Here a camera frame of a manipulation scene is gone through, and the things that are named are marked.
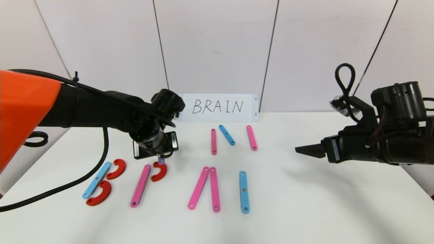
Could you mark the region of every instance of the plastic strip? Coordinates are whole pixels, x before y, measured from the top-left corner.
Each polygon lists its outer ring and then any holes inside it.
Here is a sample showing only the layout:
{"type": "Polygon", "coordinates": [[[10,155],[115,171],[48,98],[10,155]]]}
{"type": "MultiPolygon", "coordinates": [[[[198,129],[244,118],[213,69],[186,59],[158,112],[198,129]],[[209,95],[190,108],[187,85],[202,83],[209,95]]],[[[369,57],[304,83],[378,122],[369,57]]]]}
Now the plastic strip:
{"type": "Polygon", "coordinates": [[[218,193],[217,170],[215,167],[210,168],[210,181],[211,181],[211,200],[213,203],[213,211],[220,212],[220,197],[218,193]]]}
{"type": "Polygon", "coordinates": [[[253,134],[253,129],[250,125],[247,126],[247,135],[249,136],[250,148],[253,151],[258,150],[258,145],[256,145],[255,135],[253,134]]]}
{"type": "Polygon", "coordinates": [[[211,129],[211,154],[217,154],[217,137],[216,137],[216,129],[211,129]]]}
{"type": "Polygon", "coordinates": [[[196,187],[194,188],[193,194],[191,195],[190,201],[188,202],[188,209],[193,210],[196,208],[197,201],[199,201],[199,197],[201,196],[202,190],[205,186],[205,182],[207,181],[209,171],[210,168],[208,167],[204,167],[204,169],[202,170],[196,187]]]}
{"type": "Polygon", "coordinates": [[[96,174],[93,181],[90,183],[90,185],[87,187],[86,191],[83,193],[82,198],[88,199],[90,196],[92,196],[93,192],[98,187],[98,184],[104,179],[105,175],[110,169],[110,166],[112,165],[112,162],[106,162],[102,168],[99,170],[98,174],[96,174]]]}
{"type": "Polygon", "coordinates": [[[240,171],[240,202],[241,212],[248,214],[250,212],[249,191],[247,189],[247,174],[245,171],[240,171]]]}
{"type": "Polygon", "coordinates": [[[235,145],[235,141],[233,140],[232,136],[229,135],[229,132],[227,132],[226,128],[223,125],[219,125],[218,128],[221,130],[224,137],[226,137],[229,144],[231,144],[232,146],[235,145]]]}
{"type": "Polygon", "coordinates": [[[148,180],[149,172],[151,171],[151,165],[145,165],[143,171],[141,172],[140,179],[137,183],[136,190],[134,191],[133,199],[131,200],[130,206],[135,208],[139,205],[143,191],[145,190],[146,181],[148,180]]]}

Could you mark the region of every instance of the sticker label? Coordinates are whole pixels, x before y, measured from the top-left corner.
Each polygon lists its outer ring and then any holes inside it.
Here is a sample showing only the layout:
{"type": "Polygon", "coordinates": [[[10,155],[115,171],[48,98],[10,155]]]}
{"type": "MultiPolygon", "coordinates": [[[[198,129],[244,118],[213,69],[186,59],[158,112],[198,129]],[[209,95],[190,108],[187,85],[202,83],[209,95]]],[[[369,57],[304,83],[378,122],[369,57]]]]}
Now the sticker label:
{"type": "Polygon", "coordinates": [[[180,94],[185,103],[180,121],[255,122],[259,99],[255,94],[180,94]]]}
{"type": "Polygon", "coordinates": [[[336,144],[336,140],[332,139],[332,144],[333,144],[333,151],[335,152],[335,158],[336,161],[339,161],[339,152],[338,152],[338,145],[336,144]]]}

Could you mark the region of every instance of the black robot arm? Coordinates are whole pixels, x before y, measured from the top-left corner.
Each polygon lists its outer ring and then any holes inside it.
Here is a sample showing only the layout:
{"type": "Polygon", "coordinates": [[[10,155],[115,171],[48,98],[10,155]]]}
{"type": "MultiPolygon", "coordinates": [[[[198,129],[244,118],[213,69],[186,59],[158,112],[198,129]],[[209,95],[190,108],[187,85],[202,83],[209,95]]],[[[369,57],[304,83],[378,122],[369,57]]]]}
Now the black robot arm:
{"type": "Polygon", "coordinates": [[[297,147],[296,152],[316,158],[327,155],[330,163],[360,160],[391,165],[434,164],[434,117],[426,114],[423,101],[427,99],[422,98],[418,83],[376,89],[371,99],[379,121],[374,108],[357,97],[348,97],[349,106],[343,99],[335,99],[332,105],[341,103],[334,106],[337,110],[346,109],[346,114],[361,111],[362,119],[320,144],[297,147]],[[419,122],[425,122],[425,126],[419,126],[419,122]]]}
{"type": "Polygon", "coordinates": [[[36,70],[13,71],[63,82],[53,107],[39,126],[110,127],[128,132],[143,151],[139,158],[154,155],[166,158],[178,149],[172,146],[175,132],[164,133],[163,130],[167,125],[175,127],[172,119],[179,116],[185,104],[168,89],[162,89],[152,97],[151,103],[147,103],[136,96],[103,92],[78,83],[77,73],[71,81],[36,70]]]}

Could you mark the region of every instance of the pink bar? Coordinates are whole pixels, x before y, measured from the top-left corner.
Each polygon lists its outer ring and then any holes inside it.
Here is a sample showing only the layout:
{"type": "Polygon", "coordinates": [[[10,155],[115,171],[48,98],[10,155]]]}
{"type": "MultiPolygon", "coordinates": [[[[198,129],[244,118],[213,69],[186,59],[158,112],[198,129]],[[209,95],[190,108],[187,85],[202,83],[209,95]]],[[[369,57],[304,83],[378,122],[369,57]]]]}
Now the pink bar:
{"type": "Polygon", "coordinates": [[[210,168],[208,167],[204,167],[204,169],[202,170],[196,187],[194,188],[193,194],[191,195],[190,201],[188,202],[188,209],[193,210],[194,208],[196,208],[197,201],[199,201],[199,197],[201,196],[205,182],[207,181],[209,171],[210,168]]]}
{"type": "Polygon", "coordinates": [[[247,135],[249,136],[250,147],[253,151],[258,150],[258,145],[256,145],[255,135],[253,134],[252,127],[250,125],[247,126],[247,135]]]}
{"type": "Polygon", "coordinates": [[[211,153],[213,155],[217,154],[216,129],[211,129],[211,153]]]}
{"type": "Polygon", "coordinates": [[[145,190],[146,181],[148,180],[149,172],[151,171],[151,165],[145,165],[143,171],[141,172],[140,179],[137,183],[136,190],[133,195],[133,199],[131,200],[130,206],[135,208],[140,203],[141,196],[143,195],[143,191],[145,190]]]}
{"type": "Polygon", "coordinates": [[[218,194],[217,170],[215,167],[210,168],[211,181],[211,201],[213,203],[213,211],[220,212],[220,197],[218,194]]]}

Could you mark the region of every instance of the orange robot arm cover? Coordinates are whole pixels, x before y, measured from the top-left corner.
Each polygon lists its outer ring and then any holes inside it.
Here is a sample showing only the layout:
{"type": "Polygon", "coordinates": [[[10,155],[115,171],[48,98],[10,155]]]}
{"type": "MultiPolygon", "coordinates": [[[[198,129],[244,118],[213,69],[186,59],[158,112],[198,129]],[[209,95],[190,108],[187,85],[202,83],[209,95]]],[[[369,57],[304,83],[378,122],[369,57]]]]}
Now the orange robot arm cover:
{"type": "Polygon", "coordinates": [[[0,70],[0,174],[50,111],[59,81],[0,70]]]}

